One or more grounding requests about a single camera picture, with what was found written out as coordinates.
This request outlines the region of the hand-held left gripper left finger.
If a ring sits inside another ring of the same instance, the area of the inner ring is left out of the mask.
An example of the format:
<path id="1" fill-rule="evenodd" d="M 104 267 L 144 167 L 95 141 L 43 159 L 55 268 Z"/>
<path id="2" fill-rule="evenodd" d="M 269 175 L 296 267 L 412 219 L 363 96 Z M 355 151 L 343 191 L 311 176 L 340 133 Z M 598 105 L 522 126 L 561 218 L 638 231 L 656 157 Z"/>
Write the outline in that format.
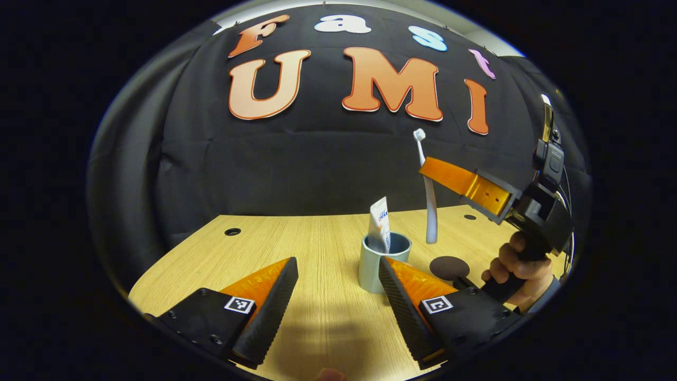
<path id="1" fill-rule="evenodd" d="M 220 291 L 198 288 L 164 313 L 146 316 L 200 352 L 256 369 L 276 337 L 297 280 L 297 259 L 289 257 Z"/>

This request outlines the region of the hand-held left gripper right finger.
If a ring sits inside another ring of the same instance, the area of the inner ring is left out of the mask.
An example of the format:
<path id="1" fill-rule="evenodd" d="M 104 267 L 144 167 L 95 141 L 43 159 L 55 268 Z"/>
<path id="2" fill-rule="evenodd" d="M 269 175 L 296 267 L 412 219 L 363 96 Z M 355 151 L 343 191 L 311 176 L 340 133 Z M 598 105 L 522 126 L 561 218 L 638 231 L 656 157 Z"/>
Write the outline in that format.
<path id="1" fill-rule="evenodd" d="M 456 289 L 390 257 L 380 258 L 379 279 L 406 347 L 421 369 L 465 362 L 523 323 L 522 316 L 484 288 Z"/>

